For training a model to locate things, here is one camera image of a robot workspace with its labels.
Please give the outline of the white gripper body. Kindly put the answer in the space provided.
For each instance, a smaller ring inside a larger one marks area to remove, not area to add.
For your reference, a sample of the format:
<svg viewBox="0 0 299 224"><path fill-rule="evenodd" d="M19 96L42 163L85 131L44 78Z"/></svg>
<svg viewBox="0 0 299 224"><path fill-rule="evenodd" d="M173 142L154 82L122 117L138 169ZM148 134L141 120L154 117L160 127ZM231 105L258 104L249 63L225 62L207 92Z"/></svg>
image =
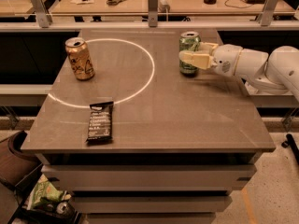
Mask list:
<svg viewBox="0 0 299 224"><path fill-rule="evenodd" d="M212 70L218 75L232 77L242 49L231 44L217 47L213 53Z"/></svg>

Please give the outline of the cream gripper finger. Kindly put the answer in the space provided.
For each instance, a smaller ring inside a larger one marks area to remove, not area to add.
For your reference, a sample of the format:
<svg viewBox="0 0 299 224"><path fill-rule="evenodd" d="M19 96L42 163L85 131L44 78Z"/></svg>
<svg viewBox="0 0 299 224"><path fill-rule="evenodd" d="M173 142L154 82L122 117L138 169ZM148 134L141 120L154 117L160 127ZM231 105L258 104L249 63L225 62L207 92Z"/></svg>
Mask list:
<svg viewBox="0 0 299 224"><path fill-rule="evenodd" d="M201 42L198 50L201 53L212 55L218 46L219 46L218 43Z"/></svg>
<svg viewBox="0 0 299 224"><path fill-rule="evenodd" d="M194 67L203 70L207 70L217 65L217 63L214 60L214 57L207 50L200 50L200 51L183 50L179 53L179 58L184 63L190 64Z"/></svg>

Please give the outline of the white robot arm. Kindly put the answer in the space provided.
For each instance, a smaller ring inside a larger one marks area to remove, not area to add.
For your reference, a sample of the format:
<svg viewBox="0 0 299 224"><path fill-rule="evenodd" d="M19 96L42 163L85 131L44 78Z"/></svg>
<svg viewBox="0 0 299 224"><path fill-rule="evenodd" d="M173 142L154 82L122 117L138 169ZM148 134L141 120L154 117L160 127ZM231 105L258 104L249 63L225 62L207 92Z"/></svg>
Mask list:
<svg viewBox="0 0 299 224"><path fill-rule="evenodd" d="M299 100L299 49L282 46L270 54L237 45L201 42L197 51L183 50L179 58L202 70L241 77L259 91L290 92Z"/></svg>

